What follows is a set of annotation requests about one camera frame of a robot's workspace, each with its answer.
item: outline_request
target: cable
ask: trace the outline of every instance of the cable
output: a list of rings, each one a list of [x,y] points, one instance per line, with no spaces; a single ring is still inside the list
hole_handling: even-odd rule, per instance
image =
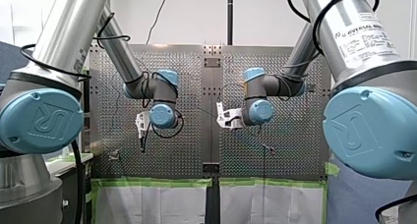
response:
[[[281,74],[274,74],[274,75],[269,75],[269,76],[272,76],[272,77],[278,79],[278,81],[279,81],[278,90],[276,91],[276,97],[278,97],[278,99],[280,99],[282,101],[288,101],[292,97],[292,91],[291,91],[291,87],[289,86],[289,83],[286,81],[285,76],[283,76]],[[283,98],[282,96],[279,95],[279,93],[281,92],[281,83],[284,83],[287,90],[288,90],[287,98]]]
[[[30,48],[35,48],[35,47],[36,47],[36,44],[24,45],[24,46],[21,47],[21,54],[25,58],[27,58],[28,60],[34,62],[36,65],[38,65],[41,68],[48,69],[48,70],[53,70],[53,71],[59,72],[61,74],[66,74],[66,75],[70,75],[70,76],[73,76],[73,77],[84,78],[84,79],[91,79],[91,76],[90,75],[76,74],[76,73],[67,72],[65,70],[61,70],[61,69],[52,67],[50,65],[47,65],[45,63],[42,63],[42,62],[34,59],[30,54],[28,54],[28,52],[26,52],[26,50],[27,49],[30,49]]]
[[[299,12],[297,10],[297,8],[295,8],[294,4],[292,3],[292,0],[287,0],[289,7],[291,8],[291,10],[298,15],[298,17],[300,17],[301,19],[303,19],[304,21],[306,21],[307,23],[310,22],[310,19],[307,18],[305,15],[301,14],[301,12]]]
[[[142,107],[145,109],[145,108],[148,108],[148,106],[150,104],[150,99],[148,99],[148,101],[146,101],[147,100],[147,92],[148,92],[148,89],[149,89],[150,74],[149,74],[149,72],[144,72],[144,75],[147,75],[147,79],[142,81],[142,83],[141,83],[141,93],[142,93],[142,96],[144,97],[142,99]]]
[[[385,210],[388,210],[392,207],[404,204],[404,203],[409,202],[409,201],[415,201],[415,200],[417,200],[417,194],[413,195],[413,196],[407,196],[407,197],[401,198],[399,200],[390,202],[390,203],[378,208],[377,211],[375,212],[375,217],[377,218],[378,222],[380,222],[380,216],[382,215],[382,213]]]
[[[217,102],[220,102],[220,96],[221,96],[221,93],[224,91],[224,89],[225,89],[226,87],[228,87],[228,86],[230,86],[230,85],[237,85],[237,86],[240,86],[240,87],[242,87],[242,88],[245,88],[242,84],[225,84],[225,85],[224,85],[224,86],[222,86],[222,87],[221,87],[221,89],[218,91]]]
[[[313,25],[313,42],[317,48],[317,50],[319,51],[319,53],[324,54],[323,49],[320,45],[319,42],[319,30],[320,30],[320,26],[322,24],[323,19],[325,18],[325,15],[328,13],[328,11],[334,6],[336,5],[339,1],[341,0],[331,0],[330,2],[328,2],[328,4],[322,8],[322,10],[319,12],[319,14],[317,15],[316,21]],[[378,7],[380,6],[380,0],[375,0],[375,5],[373,10],[377,11]]]
[[[111,19],[113,19],[115,13],[112,12],[105,21],[103,27],[98,31],[97,37],[93,37],[93,39],[97,40],[98,46],[100,46],[101,49],[104,49],[104,46],[101,44],[101,40],[109,40],[109,39],[121,39],[125,38],[125,41],[129,41],[131,37],[129,35],[115,35],[115,36],[107,36],[107,37],[101,37],[102,33],[104,32],[105,28],[107,28],[108,24],[110,24]]]
[[[317,59],[317,57],[319,57],[319,56],[320,56],[320,53],[317,53],[317,54],[313,55],[313,57],[310,60],[304,61],[304,62],[299,63],[299,64],[295,64],[295,65],[284,65],[284,66],[282,66],[282,68],[284,68],[284,69],[298,68],[300,66],[310,64],[311,62],[315,61],[315,59]]]
[[[148,139],[148,133],[150,129],[150,123],[148,124],[147,132],[145,133],[145,138],[141,139],[141,152],[145,153],[147,149],[147,139]]]
[[[164,136],[164,135],[161,135],[161,134],[159,134],[159,133],[156,131],[156,129],[155,129],[155,127],[153,126],[153,124],[151,124],[152,129],[153,129],[153,132],[154,132],[157,136],[159,136],[160,138],[162,138],[162,139],[171,139],[171,138],[175,138],[176,136],[178,136],[178,134],[180,134],[180,133],[181,133],[182,129],[184,128],[184,117],[182,116],[182,114],[180,113],[180,111],[178,111],[177,109],[175,110],[175,112],[177,113],[177,117],[181,119],[181,127],[180,127],[180,129],[179,129],[176,133],[174,133],[173,135],[171,135],[171,136]]]
[[[175,97],[178,97],[178,89],[177,89],[177,86],[175,84],[173,84],[166,76],[164,76],[164,75],[162,75],[158,72],[153,72],[152,73],[152,78],[154,78],[155,75],[158,75],[161,78],[163,78],[169,84],[169,86],[171,86],[171,88],[174,90]]]
[[[74,151],[74,157],[76,160],[76,171],[77,171],[77,210],[75,224],[80,224],[83,217],[83,204],[84,204],[84,169],[81,160],[80,150],[78,148],[77,141],[71,142],[71,146]]]
[[[152,31],[153,31],[153,29],[154,29],[154,28],[155,28],[155,26],[156,26],[157,20],[159,19],[160,12],[162,11],[163,5],[165,5],[165,1],[166,1],[166,0],[163,0],[163,1],[162,1],[162,4],[160,5],[159,10],[157,11],[155,21],[153,22],[152,27],[150,27],[150,30],[149,30],[149,35],[148,35],[148,40],[147,40],[147,44],[149,44],[150,37],[151,37],[151,35],[152,35]]]

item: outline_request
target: green tape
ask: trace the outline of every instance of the green tape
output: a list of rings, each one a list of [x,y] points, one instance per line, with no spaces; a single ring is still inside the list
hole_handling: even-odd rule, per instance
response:
[[[277,187],[322,188],[326,182],[299,182],[284,179],[262,178],[220,178],[222,187],[251,187],[254,185],[268,185]]]
[[[97,207],[98,186],[95,186],[91,181],[91,196],[92,196],[92,224],[95,223],[95,208]]]
[[[158,188],[204,188],[211,187],[211,179],[154,179],[122,177],[116,179],[93,179],[97,187],[158,187]]]
[[[328,222],[328,184],[323,187],[322,223]]]
[[[82,157],[82,159],[83,158],[86,158],[86,157],[88,157],[88,156],[90,156],[91,155],[91,153],[82,153],[81,154],[81,157]],[[63,162],[75,162],[76,161],[76,159],[75,159],[75,157],[74,157],[74,154],[69,154],[67,157],[65,157],[65,158],[61,158],[61,155],[59,155],[59,156],[57,156],[57,157],[52,157],[52,158],[49,158],[48,160],[46,160],[46,162],[53,162],[53,161],[56,161],[56,160],[61,160],[61,161],[63,161]]]
[[[327,162],[326,163],[326,174],[333,177],[337,177],[340,172],[340,168],[337,165]]]

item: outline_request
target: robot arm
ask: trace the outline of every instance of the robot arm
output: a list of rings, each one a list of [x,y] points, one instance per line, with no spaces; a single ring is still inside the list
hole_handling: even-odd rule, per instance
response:
[[[304,78],[310,63],[318,56],[313,43],[313,27],[306,24],[291,52],[288,63],[275,75],[267,75],[263,68],[248,69],[244,73],[245,106],[223,111],[217,102],[217,123],[221,128],[241,129],[262,125],[272,120],[273,107],[268,97],[293,97],[306,90]]]
[[[80,71],[96,28],[101,37],[120,35],[108,19],[107,0],[56,0],[26,67],[11,73],[0,96],[0,150],[41,154],[57,151],[83,128],[78,90]],[[125,82],[125,93],[153,99],[149,121],[159,129],[175,128],[178,76],[161,70],[148,75],[138,66],[127,42],[102,39]]]
[[[312,58],[312,46],[328,60],[335,79],[323,122],[329,147],[365,176],[416,179],[417,62],[401,59],[367,0],[303,3],[312,25],[304,28],[292,54],[305,58],[295,58],[291,64]],[[293,74],[303,75],[306,70],[305,65],[284,68],[284,73],[292,72],[283,76],[293,80]],[[246,126],[271,120],[268,96],[303,93],[301,81],[281,81],[261,68],[247,70],[244,78],[246,106],[240,114]]]
[[[111,16],[109,7],[104,7],[97,30],[102,30],[100,42],[125,83],[123,89],[126,96],[134,99],[153,99],[149,113],[142,115],[145,117],[145,125],[142,127],[143,130],[140,130],[140,136],[141,132],[147,130],[148,123],[159,129],[175,128],[179,116],[175,113],[178,97],[177,73],[171,70],[159,70],[153,74],[143,72],[127,41],[121,38],[106,39],[122,35],[115,18]]]

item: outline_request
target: perforated metal panel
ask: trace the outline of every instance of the perforated metal panel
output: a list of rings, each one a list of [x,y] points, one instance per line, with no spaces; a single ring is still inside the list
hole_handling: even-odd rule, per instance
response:
[[[141,100],[128,99],[122,93],[123,82],[116,73],[107,54],[95,49],[91,55],[93,76],[97,79],[98,117],[93,165],[95,177],[141,176],[187,178],[202,176],[201,161],[201,104],[199,85],[201,78],[201,46],[161,51],[151,46],[133,46],[142,68],[149,72],[171,69],[179,74],[177,109],[186,122],[180,135],[165,140],[149,133],[146,153],[140,151],[136,115],[144,111]],[[172,135],[176,130],[160,132]]]
[[[219,162],[220,176],[224,177],[266,175],[318,180],[325,174],[328,149],[322,133],[322,113],[330,77],[323,59],[315,62],[307,80],[315,92],[287,102],[271,98],[274,119],[263,126],[260,136],[254,137],[258,128],[237,132],[218,129],[211,117],[216,115],[218,90],[224,84],[241,84],[244,70],[251,67],[277,73],[288,59],[290,48],[217,46],[215,58],[221,59],[220,67],[205,66],[207,58],[214,56],[210,57],[202,46],[132,48],[144,70],[171,69],[179,73],[177,106],[186,124],[183,132],[171,140],[149,133],[147,152],[141,153],[135,119],[144,110],[142,101],[127,99],[121,93],[123,83],[110,59],[104,51],[93,48],[90,98],[95,177],[200,178],[204,162]],[[228,86],[222,94],[226,108],[242,106],[241,87]],[[274,155],[264,153],[262,144],[273,147]]]
[[[289,54],[288,48],[276,48],[274,52],[227,47],[223,50],[223,84],[241,83],[248,68],[262,67],[268,74],[278,73]],[[315,92],[288,101],[269,98],[274,118],[262,126],[260,135],[259,128],[221,131],[221,176],[317,180],[325,174],[327,146],[321,124],[330,84],[328,71],[323,71],[326,64],[320,58],[310,69],[307,84],[313,84]],[[227,108],[241,107],[243,97],[242,88],[231,86],[224,91],[223,102]],[[264,145],[274,152],[266,151]]]

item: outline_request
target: blue joint cap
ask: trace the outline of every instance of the blue joint cap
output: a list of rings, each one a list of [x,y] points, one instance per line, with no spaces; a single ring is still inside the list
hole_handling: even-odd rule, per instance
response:
[[[243,79],[246,83],[252,79],[263,76],[264,74],[265,74],[265,70],[263,68],[251,68],[251,69],[246,70],[243,73]]]
[[[174,111],[166,104],[156,104],[150,110],[150,122],[159,129],[169,129],[175,123]]]
[[[373,178],[417,178],[417,107],[376,87],[354,86],[333,97],[323,129],[344,164]]]
[[[303,83],[300,87],[300,90],[298,90],[298,92],[294,94],[294,96],[301,96],[306,92],[306,90],[307,90],[307,85],[306,83]]]
[[[53,88],[25,92],[0,112],[0,142],[18,153],[50,153],[71,143],[84,125],[79,101]]]
[[[259,99],[249,109],[249,119],[255,125],[261,125],[272,119],[273,107],[269,101]]]
[[[123,84],[123,93],[125,93],[126,97],[133,99],[134,97],[129,93],[128,88],[125,84]]]
[[[157,71],[159,74],[163,75],[166,79],[169,80],[170,83],[172,83],[173,85],[177,86],[178,85],[178,74],[177,72],[174,72],[172,70],[158,70]],[[156,75],[157,78],[159,78],[160,80],[165,81],[164,78],[162,78],[161,76]]]

